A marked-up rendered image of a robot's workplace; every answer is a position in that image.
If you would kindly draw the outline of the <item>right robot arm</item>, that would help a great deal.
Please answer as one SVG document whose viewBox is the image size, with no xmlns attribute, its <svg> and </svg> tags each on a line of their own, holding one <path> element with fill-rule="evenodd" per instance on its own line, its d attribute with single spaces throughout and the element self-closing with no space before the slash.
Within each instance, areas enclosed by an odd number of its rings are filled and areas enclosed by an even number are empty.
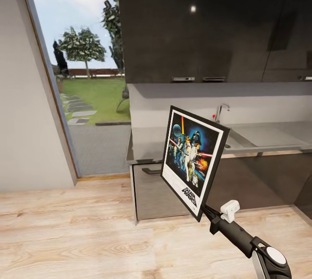
<svg viewBox="0 0 312 279">
<path fill-rule="evenodd" d="M 285 256 L 259 237 L 252 237 L 234 221 L 234 213 L 240 209 L 237 200 L 231 200 L 221 207 L 221 213 L 208 205 L 200 205 L 210 220 L 210 232 L 222 232 L 247 258 L 252 258 L 258 279 L 292 279 Z M 259 247 L 259 243 L 264 246 Z"/>
</svg>

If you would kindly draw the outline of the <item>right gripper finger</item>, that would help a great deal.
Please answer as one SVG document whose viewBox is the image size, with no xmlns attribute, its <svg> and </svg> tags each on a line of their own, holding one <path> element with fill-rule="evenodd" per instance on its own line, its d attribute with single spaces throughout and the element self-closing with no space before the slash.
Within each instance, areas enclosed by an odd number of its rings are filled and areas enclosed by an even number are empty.
<svg viewBox="0 0 312 279">
<path fill-rule="evenodd" d="M 204 212 L 204 215 L 210 220 L 217 217 L 218 215 L 220 215 L 220 213 L 218 213 L 217 215 L 212 214 L 208 209 L 206 209 L 205 207 L 203 207 L 202 205 L 200 205 L 201 210 Z"/>
<path fill-rule="evenodd" d="M 214 214 L 214 215 L 217 215 L 218 213 L 220 213 L 220 212 L 218 212 L 217 210 L 211 208 L 211 207 L 208 206 L 208 205 L 205 205 L 205 208 L 208 209 L 208 210 L 209 210 L 212 214 Z"/>
</svg>

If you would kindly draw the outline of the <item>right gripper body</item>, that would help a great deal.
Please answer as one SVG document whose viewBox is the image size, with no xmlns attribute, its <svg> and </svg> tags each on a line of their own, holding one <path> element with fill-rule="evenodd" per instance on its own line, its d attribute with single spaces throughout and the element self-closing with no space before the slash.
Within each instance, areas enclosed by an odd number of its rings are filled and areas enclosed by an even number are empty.
<svg viewBox="0 0 312 279">
<path fill-rule="evenodd" d="M 222 232 L 229 241 L 231 241 L 236 246 L 236 241 L 244 230 L 239 224 L 235 221 L 229 223 L 228 221 L 221 218 L 221 213 L 217 217 L 211 220 L 210 232 L 215 235 L 218 231 Z"/>
</svg>

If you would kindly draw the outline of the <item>poster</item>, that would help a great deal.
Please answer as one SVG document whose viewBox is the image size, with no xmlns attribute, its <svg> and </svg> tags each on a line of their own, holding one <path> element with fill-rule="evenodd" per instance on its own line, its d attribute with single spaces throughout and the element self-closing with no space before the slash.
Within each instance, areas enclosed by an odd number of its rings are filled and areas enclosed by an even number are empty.
<svg viewBox="0 0 312 279">
<path fill-rule="evenodd" d="M 160 176 L 198 222 L 229 132 L 224 125 L 170 107 Z"/>
</svg>

